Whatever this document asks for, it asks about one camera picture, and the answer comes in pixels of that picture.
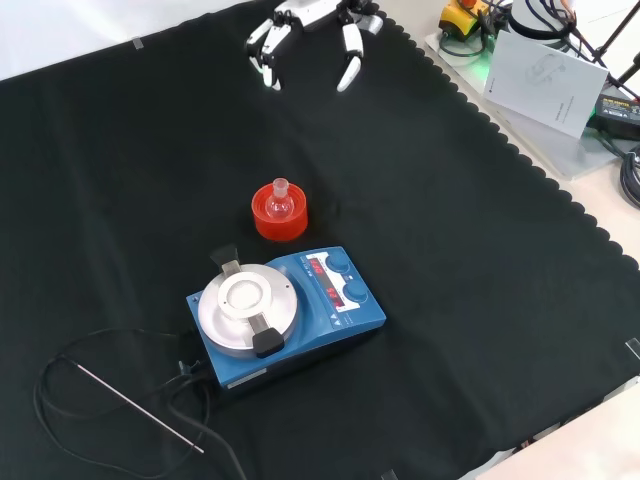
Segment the instruction manual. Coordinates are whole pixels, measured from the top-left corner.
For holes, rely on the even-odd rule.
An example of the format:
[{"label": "instruction manual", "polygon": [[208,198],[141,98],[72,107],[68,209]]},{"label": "instruction manual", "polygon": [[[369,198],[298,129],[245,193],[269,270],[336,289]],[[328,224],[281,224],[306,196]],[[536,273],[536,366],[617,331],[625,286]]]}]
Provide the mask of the instruction manual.
[{"label": "instruction manual", "polygon": [[484,97],[580,138],[607,73],[599,65],[502,31]]}]

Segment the yellow device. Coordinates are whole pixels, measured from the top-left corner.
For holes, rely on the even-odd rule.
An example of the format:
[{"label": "yellow device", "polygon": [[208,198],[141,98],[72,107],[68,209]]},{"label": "yellow device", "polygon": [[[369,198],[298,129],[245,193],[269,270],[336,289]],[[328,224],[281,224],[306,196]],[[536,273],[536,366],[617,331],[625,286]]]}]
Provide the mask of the yellow device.
[{"label": "yellow device", "polygon": [[[470,10],[476,15],[478,15],[478,12],[482,12],[484,15],[489,11],[489,5],[482,0],[477,0]],[[479,26],[478,20],[464,10],[458,0],[449,0],[449,4],[442,10],[439,27],[456,40],[464,42]]]}]

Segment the red led display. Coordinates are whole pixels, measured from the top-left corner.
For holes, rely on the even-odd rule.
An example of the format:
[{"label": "red led display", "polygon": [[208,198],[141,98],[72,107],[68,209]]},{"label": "red led display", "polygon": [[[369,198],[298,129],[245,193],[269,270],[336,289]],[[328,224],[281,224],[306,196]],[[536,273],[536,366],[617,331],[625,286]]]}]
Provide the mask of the red led display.
[{"label": "red led display", "polygon": [[318,259],[311,258],[309,260],[309,263],[311,264],[311,268],[315,272],[316,277],[320,282],[320,285],[322,285],[322,287],[327,292],[327,296],[329,297],[329,300],[331,300],[331,303],[333,303],[333,306],[344,307],[344,302],[340,298],[340,295],[338,295],[338,291],[333,286],[333,283],[331,283],[331,280],[329,279],[327,272],[325,272],[324,268],[322,268],[322,265],[320,264]]}]

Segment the black wire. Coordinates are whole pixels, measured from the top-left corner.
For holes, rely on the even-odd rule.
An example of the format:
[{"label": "black wire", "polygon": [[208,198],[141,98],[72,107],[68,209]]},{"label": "black wire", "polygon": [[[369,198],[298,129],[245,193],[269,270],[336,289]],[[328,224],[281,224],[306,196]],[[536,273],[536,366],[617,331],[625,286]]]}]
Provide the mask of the black wire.
[{"label": "black wire", "polygon": [[489,11],[491,11],[491,7],[495,8],[500,8],[502,10],[508,11],[511,7],[509,6],[502,6],[500,5],[502,2],[504,2],[504,0],[498,0],[497,2],[492,2],[491,0],[482,0],[483,3],[486,3],[487,5],[489,5]]},{"label": "black wire", "polygon": [[188,423],[189,425],[191,425],[192,427],[197,428],[198,430],[200,430],[201,434],[204,433],[208,436],[210,436],[211,438],[213,438],[216,442],[218,442],[220,445],[222,445],[228,452],[229,457],[231,458],[232,462],[233,462],[233,466],[236,469],[236,472],[238,473],[238,477],[241,480],[247,480],[247,476],[244,473],[244,470],[242,469],[242,465],[240,464],[240,461],[238,460],[238,457],[236,456],[236,452],[233,450],[233,448],[231,447],[231,445],[229,445],[229,443],[217,432],[211,430],[208,426],[207,426],[207,422],[199,422],[191,417],[189,417],[188,415],[185,415],[184,413],[182,413],[180,410],[176,409],[175,405],[174,405],[174,401],[177,398],[177,396],[182,393],[185,388],[194,385],[198,382],[200,382],[202,380],[202,378],[192,378],[187,380],[185,383],[183,383],[182,385],[180,385],[180,387],[178,387],[177,390],[175,390],[171,396],[169,397],[169,401],[167,402],[167,407],[169,409],[169,411],[175,415],[177,418],[179,418],[180,420],[182,420],[183,422]]},{"label": "black wire", "polygon": [[535,8],[533,8],[531,6],[531,2],[529,0],[524,0],[525,3],[527,4],[527,7],[529,7],[529,11],[531,12],[531,14],[536,17],[540,22],[542,22],[543,24],[545,24],[547,27],[549,27],[549,30],[551,30],[552,32],[558,32],[558,29],[556,29],[556,27],[554,27],[553,25],[551,25],[551,23],[549,23],[549,21],[547,21],[546,18],[544,18],[542,15],[540,15]]},{"label": "black wire", "polygon": [[[153,331],[149,331],[149,330],[143,330],[143,329],[138,329],[138,328],[107,328],[107,329],[103,329],[103,330],[98,330],[96,332],[92,332],[89,333],[88,335],[85,335],[83,337],[79,337],[71,342],[69,342],[67,345],[65,345],[65,347],[55,356],[53,356],[52,358],[49,359],[49,361],[47,362],[47,364],[44,366],[44,368],[40,371],[40,373],[38,374],[36,383],[33,387],[33,409],[34,412],[36,414],[36,419],[38,420],[38,422],[40,423],[40,426],[42,426],[43,430],[45,431],[45,433],[47,434],[47,436],[49,437],[49,439],[53,442],[53,444],[55,446],[57,446],[60,450],[62,450],[64,453],[66,453],[67,455],[72,456],[73,458],[80,460],[82,462],[88,463],[90,465],[94,465],[94,466],[98,466],[98,467],[102,467],[102,468],[106,468],[109,470],[114,470],[120,473],[125,473],[127,475],[130,475],[132,477],[135,478],[139,478],[142,480],[157,480],[160,478],[164,478],[168,475],[170,475],[171,473],[173,473],[176,469],[178,469],[186,460],[187,458],[189,458],[189,455],[191,455],[191,453],[193,452],[193,448],[189,448],[189,450],[187,450],[180,459],[178,459],[173,465],[169,466],[169,468],[157,473],[157,474],[143,474],[140,472],[136,472],[134,470],[119,466],[119,465],[115,465],[115,464],[111,464],[111,463],[107,463],[107,462],[101,462],[99,460],[87,457],[85,455],[82,455],[74,450],[71,450],[70,448],[64,446],[60,440],[58,439],[58,437],[56,436],[55,432],[53,431],[53,429],[51,428],[51,425],[49,425],[49,421],[47,420],[46,414],[45,414],[45,404],[47,406],[49,405],[53,405],[53,409],[55,411],[57,411],[58,413],[62,413],[65,416],[71,417],[71,418],[79,418],[79,419],[88,419],[88,418],[97,418],[103,415],[106,415],[108,413],[112,413],[113,411],[123,407],[124,405],[119,405],[118,407],[109,409],[108,411],[104,411],[104,412],[100,412],[98,414],[95,415],[91,415],[91,416],[83,416],[81,414],[76,414],[73,412],[69,412],[68,410],[62,409],[56,405],[54,405],[52,402],[50,402],[47,399],[46,403],[44,401],[46,397],[46,395],[43,395],[43,386],[46,384],[46,378],[47,378],[47,374],[49,372],[49,369],[57,362],[60,361],[65,361],[68,362],[72,365],[77,365],[77,362],[75,360],[70,359],[69,357],[67,357],[64,352],[66,352],[68,349],[70,349],[71,347],[77,345],[80,342],[83,342],[89,338],[92,337],[96,337],[96,336],[100,336],[100,335],[104,335],[104,334],[111,334],[111,333],[122,333],[122,332],[126,332],[126,333],[135,333],[135,334],[142,334],[142,335],[155,335],[155,336],[160,336],[160,337],[173,337],[173,338],[179,338],[182,337],[183,335],[178,335],[178,334],[172,334],[172,333],[161,333],[161,332],[153,332]],[[145,395],[143,395],[141,398],[146,398],[150,395],[153,395],[154,393],[158,393],[160,392],[162,389],[166,388],[169,384],[171,384],[173,381],[175,381],[177,378],[180,377],[184,377],[184,375],[179,375],[177,377],[172,378],[171,380],[169,380],[168,382],[163,383],[162,385],[160,385],[159,387],[153,389],[151,392],[147,392]],[[210,408],[211,408],[211,398],[209,396],[209,391],[204,388],[205,390],[205,413],[204,413],[204,419],[203,422],[206,424],[209,421],[209,414],[210,414]],[[196,440],[194,441],[194,443],[197,445],[198,442],[200,442],[203,438],[203,434],[199,433]]]},{"label": "black wire", "polygon": [[640,168],[640,165],[637,163],[637,155],[640,152],[640,145],[634,148],[631,152],[625,153],[616,146],[609,134],[606,132],[599,131],[597,138],[607,150],[622,159],[622,166],[620,167],[620,186],[629,201],[637,208],[640,208],[640,175],[638,174],[638,168]]},{"label": "black wire", "polygon": [[442,32],[442,35],[440,35],[440,42],[439,42],[440,50],[442,50],[444,53],[446,53],[448,55],[452,55],[454,57],[461,57],[461,58],[477,57],[478,55],[482,55],[482,53],[486,49],[485,42],[483,41],[482,42],[482,48],[480,50],[478,50],[477,52],[471,52],[471,53],[453,52],[453,51],[449,50],[447,47],[444,46],[444,42],[448,38],[449,38],[449,34],[446,33],[446,32]]}]

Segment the black tablecloth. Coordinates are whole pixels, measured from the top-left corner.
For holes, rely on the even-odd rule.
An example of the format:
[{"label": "black tablecloth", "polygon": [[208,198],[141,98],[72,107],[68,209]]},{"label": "black tablecloth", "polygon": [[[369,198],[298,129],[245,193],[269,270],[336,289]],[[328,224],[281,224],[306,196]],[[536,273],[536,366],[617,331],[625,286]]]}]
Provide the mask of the black tablecloth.
[{"label": "black tablecloth", "polygon": [[[363,345],[213,409],[251,480],[455,479],[635,373],[637,264],[594,219],[390,20],[366,36],[345,94],[337,25],[301,38],[280,63],[285,89],[265,90],[243,43],[271,8],[0,85],[3,479],[121,478],[48,441],[36,375],[91,330],[192,328],[184,299],[229,241],[246,263],[342,245],[388,316]],[[309,230],[285,245],[260,238],[250,211],[277,176],[310,205]],[[75,352],[132,396],[200,354],[137,337]],[[70,368],[50,390],[87,412],[112,404]],[[145,405],[167,419],[163,402]],[[184,451],[126,409],[51,417],[73,448],[142,471]],[[174,478],[235,478],[221,448],[206,450]]]}]

